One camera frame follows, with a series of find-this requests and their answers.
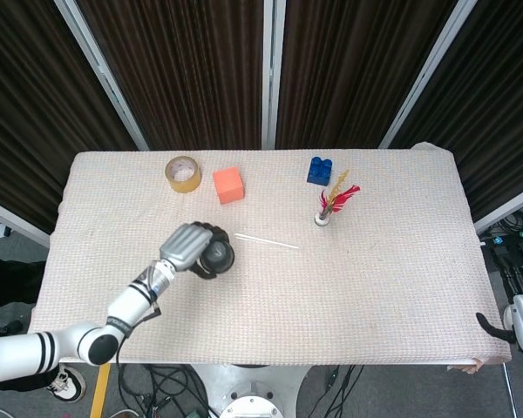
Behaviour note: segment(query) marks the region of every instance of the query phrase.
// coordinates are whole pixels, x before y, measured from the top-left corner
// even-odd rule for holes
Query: yellow feather
[[[341,187],[341,184],[345,181],[348,175],[349,170],[345,170],[343,173],[341,173],[339,179],[337,179],[337,182],[333,186],[333,189],[331,189],[331,193],[328,196],[328,201],[330,204],[333,204],[333,200],[337,197],[337,194],[339,194],[339,187]]]

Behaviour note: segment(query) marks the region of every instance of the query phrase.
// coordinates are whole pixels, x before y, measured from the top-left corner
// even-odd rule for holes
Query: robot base
[[[245,368],[192,365],[206,387],[209,405],[221,418],[296,417],[296,399],[310,366]]]

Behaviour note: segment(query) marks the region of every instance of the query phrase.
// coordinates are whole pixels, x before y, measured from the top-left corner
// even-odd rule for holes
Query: yellow floor tape
[[[105,405],[106,385],[108,385],[108,375],[111,373],[111,363],[106,363],[100,367],[97,376],[97,386],[93,396],[93,405],[89,418],[101,418],[103,406]]]

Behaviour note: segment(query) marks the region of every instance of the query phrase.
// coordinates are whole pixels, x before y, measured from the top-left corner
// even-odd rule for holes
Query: shoe
[[[5,327],[0,328],[0,334],[3,337],[7,337],[8,335],[16,335],[21,333],[21,331],[24,329],[24,324],[21,323],[19,320],[13,320]]]
[[[75,368],[60,365],[56,379],[46,388],[56,399],[77,402],[84,397],[84,376]]]

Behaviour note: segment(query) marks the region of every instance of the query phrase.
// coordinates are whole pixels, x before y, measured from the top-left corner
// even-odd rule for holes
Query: feather
[[[343,205],[347,200],[352,198],[356,192],[360,190],[360,187],[357,185],[353,185],[349,190],[346,192],[338,194],[331,203],[333,205],[333,212],[339,212],[341,209],[343,209]]]
[[[328,200],[325,198],[325,195],[323,194],[320,196],[320,203],[322,204],[322,210],[325,211],[325,208],[328,207]]]
[[[339,194],[339,187],[341,187],[341,184],[345,181],[347,176],[349,175],[349,170],[345,170],[341,175],[339,176],[339,179],[337,179],[337,182],[331,189],[331,192],[328,196],[328,201],[331,202],[333,199]]]

